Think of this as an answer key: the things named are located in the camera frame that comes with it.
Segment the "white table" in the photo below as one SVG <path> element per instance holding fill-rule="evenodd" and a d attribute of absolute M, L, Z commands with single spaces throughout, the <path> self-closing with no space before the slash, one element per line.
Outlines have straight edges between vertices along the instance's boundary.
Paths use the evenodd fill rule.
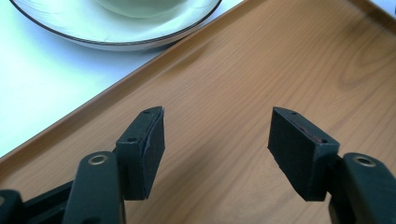
<path fill-rule="evenodd" d="M 205 23 L 241 1 L 223 0 Z M 89 49 L 42 29 L 8 1 L 0 8 L 0 157 L 165 50 Z"/>

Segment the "wood grain surface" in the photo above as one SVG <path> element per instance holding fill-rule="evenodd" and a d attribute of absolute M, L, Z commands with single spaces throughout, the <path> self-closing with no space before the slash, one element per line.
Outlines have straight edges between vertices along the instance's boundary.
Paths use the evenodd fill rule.
<path fill-rule="evenodd" d="M 302 113 L 396 174 L 396 36 L 346 0 L 247 0 L 0 160 L 28 200 L 165 108 L 166 150 L 128 223 L 330 223 L 267 149 L 273 106 Z"/>

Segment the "white plate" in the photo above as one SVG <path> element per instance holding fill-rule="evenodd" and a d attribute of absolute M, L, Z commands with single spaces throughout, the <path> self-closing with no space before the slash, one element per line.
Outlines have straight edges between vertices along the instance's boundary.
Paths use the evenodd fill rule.
<path fill-rule="evenodd" d="M 152 49 L 195 31 L 221 0 L 188 0 L 178 9 L 150 19 L 129 18 L 94 0 L 10 0 L 41 27 L 83 46 L 106 50 Z"/>

